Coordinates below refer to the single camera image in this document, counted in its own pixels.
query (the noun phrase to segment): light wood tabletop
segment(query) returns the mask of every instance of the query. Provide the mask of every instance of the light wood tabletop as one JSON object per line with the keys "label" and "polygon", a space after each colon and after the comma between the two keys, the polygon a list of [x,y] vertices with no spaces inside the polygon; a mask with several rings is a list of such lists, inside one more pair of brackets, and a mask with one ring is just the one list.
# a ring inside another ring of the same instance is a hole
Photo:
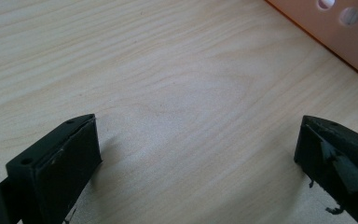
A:
{"label": "light wood tabletop", "polygon": [[0,181],[89,113],[71,224],[355,223],[293,157],[303,115],[358,132],[358,72],[265,1],[0,0]]}

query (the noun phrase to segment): screw hole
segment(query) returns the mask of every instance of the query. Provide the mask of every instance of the screw hole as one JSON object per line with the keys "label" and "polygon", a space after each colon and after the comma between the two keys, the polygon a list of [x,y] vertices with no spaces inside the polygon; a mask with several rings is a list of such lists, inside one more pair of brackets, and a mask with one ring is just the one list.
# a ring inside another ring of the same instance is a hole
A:
{"label": "screw hole", "polygon": [[26,159],[24,159],[24,160],[21,161],[21,164],[22,164],[22,165],[28,165],[28,164],[30,164],[32,161],[33,161],[33,159],[31,159],[31,158],[26,158]]}
{"label": "screw hole", "polygon": [[341,12],[339,19],[345,25],[354,25],[356,22],[358,22],[358,9],[354,7],[345,8]]}
{"label": "screw hole", "polygon": [[336,3],[335,0],[318,0],[318,6],[321,9],[329,9]]}

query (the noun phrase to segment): orange object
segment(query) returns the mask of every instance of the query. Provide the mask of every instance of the orange object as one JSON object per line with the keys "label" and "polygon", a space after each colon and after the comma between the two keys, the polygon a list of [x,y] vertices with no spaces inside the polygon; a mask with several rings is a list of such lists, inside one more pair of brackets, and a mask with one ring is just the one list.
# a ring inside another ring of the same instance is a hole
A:
{"label": "orange object", "polygon": [[268,0],[358,70],[358,0]]}

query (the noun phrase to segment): wooden table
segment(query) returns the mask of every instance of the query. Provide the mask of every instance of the wooden table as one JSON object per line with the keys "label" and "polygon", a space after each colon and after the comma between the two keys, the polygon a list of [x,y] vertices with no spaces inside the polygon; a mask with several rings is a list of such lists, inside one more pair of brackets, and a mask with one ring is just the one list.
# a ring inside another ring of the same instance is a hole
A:
{"label": "wooden table", "polygon": [[0,1],[0,181],[88,113],[71,223],[354,223],[293,156],[305,114],[358,132],[358,73],[265,1]]}

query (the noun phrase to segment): wood grain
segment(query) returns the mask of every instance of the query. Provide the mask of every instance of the wood grain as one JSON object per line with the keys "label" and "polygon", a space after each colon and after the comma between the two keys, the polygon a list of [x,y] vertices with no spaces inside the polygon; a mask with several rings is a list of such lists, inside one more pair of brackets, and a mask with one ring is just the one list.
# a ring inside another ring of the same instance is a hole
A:
{"label": "wood grain", "polygon": [[358,132],[358,74],[264,1],[0,1],[0,180],[87,113],[71,223],[354,223],[293,156],[305,114]]}

